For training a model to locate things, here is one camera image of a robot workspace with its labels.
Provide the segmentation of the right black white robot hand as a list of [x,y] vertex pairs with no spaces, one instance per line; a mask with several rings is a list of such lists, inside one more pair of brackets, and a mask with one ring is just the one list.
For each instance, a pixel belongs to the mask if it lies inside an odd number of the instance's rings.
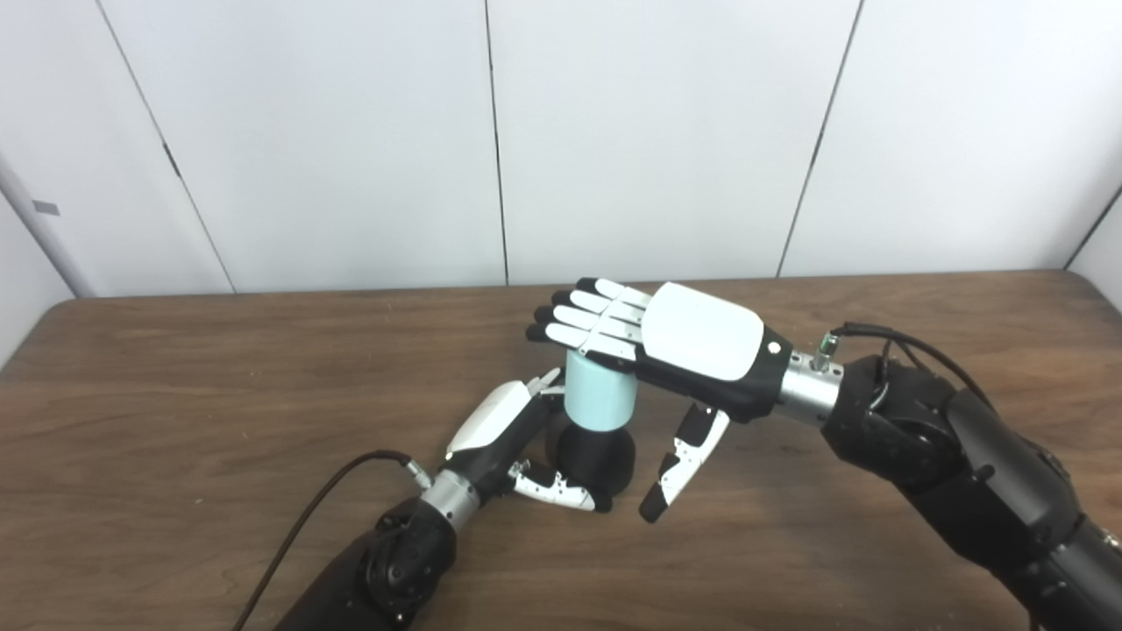
[[588,432],[625,428],[640,383],[693,400],[640,506],[656,523],[730,423],[778,404],[793,348],[757,313],[678,283],[644,293],[585,277],[540,307],[530,341],[565,349],[565,415]]

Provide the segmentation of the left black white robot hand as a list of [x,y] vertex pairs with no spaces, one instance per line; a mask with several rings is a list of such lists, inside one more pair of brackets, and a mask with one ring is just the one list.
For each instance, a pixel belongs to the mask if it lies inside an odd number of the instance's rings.
[[438,468],[436,481],[425,492],[436,499],[444,482],[457,485],[454,500],[468,500],[473,510],[509,493],[553,506],[606,513],[608,495],[578,485],[560,470],[534,463],[522,452],[557,415],[565,394],[565,372],[560,367],[528,382],[502,383],[460,426]]

